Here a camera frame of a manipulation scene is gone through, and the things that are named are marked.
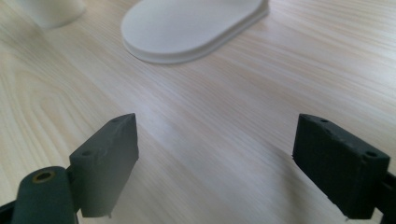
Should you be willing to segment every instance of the white base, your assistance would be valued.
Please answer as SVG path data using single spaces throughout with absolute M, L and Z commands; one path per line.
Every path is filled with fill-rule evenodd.
M 150 63 L 203 57 L 268 13 L 268 0 L 143 0 L 125 15 L 125 47 Z

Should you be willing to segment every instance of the wood grain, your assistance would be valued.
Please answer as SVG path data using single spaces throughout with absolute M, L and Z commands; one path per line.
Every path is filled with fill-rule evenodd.
M 85 2 L 77 21 L 41 31 L 0 1 L 0 204 L 127 113 L 140 160 L 113 218 L 80 223 L 344 223 L 290 157 L 299 113 L 396 158 L 396 2 L 273 0 L 267 18 L 176 65 L 124 49 L 137 0 Z

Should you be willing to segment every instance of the tabletop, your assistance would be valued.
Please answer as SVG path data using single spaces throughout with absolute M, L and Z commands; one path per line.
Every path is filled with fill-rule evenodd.
M 220 49 L 173 65 L 122 45 L 137 2 L 85 0 L 77 21 L 43 31 L 0 1 L 0 204 L 135 113 L 140 159 L 113 216 L 80 223 L 346 222 L 291 158 L 297 120 L 331 120 L 396 158 L 396 2 L 273 0 Z

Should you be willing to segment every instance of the screw hole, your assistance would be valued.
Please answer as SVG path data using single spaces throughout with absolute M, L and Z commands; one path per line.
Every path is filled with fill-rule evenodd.
M 92 152 L 90 150 L 87 150 L 85 152 L 82 153 L 83 156 L 91 156 Z
M 376 157 L 377 156 L 376 153 L 371 152 L 371 151 L 366 151 L 366 155 L 369 156 L 369 157 Z
M 43 171 L 33 177 L 33 183 L 41 184 L 51 180 L 55 176 L 53 171 Z

